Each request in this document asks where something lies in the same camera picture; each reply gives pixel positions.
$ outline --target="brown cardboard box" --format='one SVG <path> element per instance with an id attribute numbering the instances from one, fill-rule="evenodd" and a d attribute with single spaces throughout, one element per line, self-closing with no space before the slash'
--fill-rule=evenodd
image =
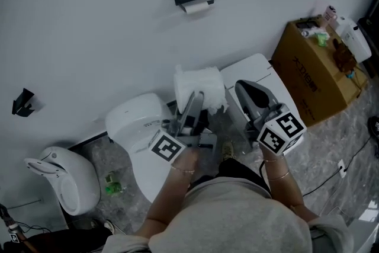
<path id="1" fill-rule="evenodd" d="M 272 57 L 272 66 L 290 92 L 301 119 L 310 127 L 344 110 L 359 97 L 367 84 L 363 72 L 355 69 L 352 79 L 339 71 L 333 59 L 333 39 L 341 42 L 330 27 L 326 47 L 317 39 L 304 38 L 296 23 L 287 24 Z"/>

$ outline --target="green plastic bottle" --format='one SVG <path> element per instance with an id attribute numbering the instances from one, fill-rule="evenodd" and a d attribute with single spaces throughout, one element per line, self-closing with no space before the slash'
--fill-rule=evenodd
<path id="1" fill-rule="evenodd" d="M 109 172 L 109 174 L 105 177 L 105 182 L 107 183 L 107 187 L 105 188 L 108 195 L 113 195 L 122 192 L 123 188 L 121 184 L 117 181 L 114 172 Z"/>

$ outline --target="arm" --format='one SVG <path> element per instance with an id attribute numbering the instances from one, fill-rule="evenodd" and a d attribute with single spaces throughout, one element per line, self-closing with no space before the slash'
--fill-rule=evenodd
<path id="1" fill-rule="evenodd" d="M 196 149 L 186 149 L 176 158 L 173 166 L 180 170 L 192 171 L 195 170 L 197 159 L 198 151 Z M 163 232 L 179 213 L 191 179 L 192 174 L 171 168 L 145 221 L 135 235 L 150 239 L 153 235 Z"/>
<path id="2" fill-rule="evenodd" d="M 265 166 L 272 198 L 290 208 L 306 222 L 317 218 L 318 216 L 304 205 L 303 195 L 289 171 L 285 158 L 277 157 L 263 145 L 260 145 L 260 147 L 263 158 L 267 160 L 265 161 Z"/>

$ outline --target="green object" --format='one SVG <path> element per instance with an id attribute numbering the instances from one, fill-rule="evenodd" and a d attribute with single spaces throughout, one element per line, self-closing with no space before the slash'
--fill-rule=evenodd
<path id="1" fill-rule="evenodd" d="M 320 47 L 326 47 L 327 42 L 327 34 L 325 33 L 317 33 L 317 41 L 319 42 Z"/>
<path id="2" fill-rule="evenodd" d="M 107 194 L 112 195 L 122 192 L 123 188 L 116 179 L 113 171 L 109 172 L 109 174 L 105 177 L 105 182 L 107 183 L 107 187 L 105 188 Z"/>
<path id="3" fill-rule="evenodd" d="M 123 188 L 119 182 L 114 182 L 112 184 L 108 184 L 105 190 L 107 194 L 112 195 L 112 194 L 120 193 L 123 190 Z"/>

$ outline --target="bracelet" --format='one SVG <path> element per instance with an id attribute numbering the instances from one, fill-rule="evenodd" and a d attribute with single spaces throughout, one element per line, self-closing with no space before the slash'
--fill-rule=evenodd
<path id="1" fill-rule="evenodd" d="M 282 158 L 284 158 L 284 154 L 282 154 L 282 155 L 280 155 L 277 159 L 275 159 L 275 160 L 271 160 L 271 159 L 263 159 L 263 161 L 265 161 L 265 162 L 275 162 L 275 161 L 277 161 L 278 159 L 282 159 Z"/>
<path id="2" fill-rule="evenodd" d="M 175 168 L 172 164 L 171 164 L 171 168 L 173 168 L 174 170 L 177 170 L 179 172 L 188 173 L 191 175 L 194 175 L 194 172 L 195 172 L 195 170 L 182 170 L 182 169 Z"/>
<path id="3" fill-rule="evenodd" d="M 275 179 L 273 179 L 273 180 L 269 180 L 268 179 L 268 181 L 276 181 L 276 180 L 281 180 L 282 178 L 284 178 L 284 177 L 286 177 L 288 174 L 290 173 L 290 170 L 288 170 L 288 172 L 287 173 L 285 173 L 282 177 L 279 177 L 279 178 L 275 178 Z"/>

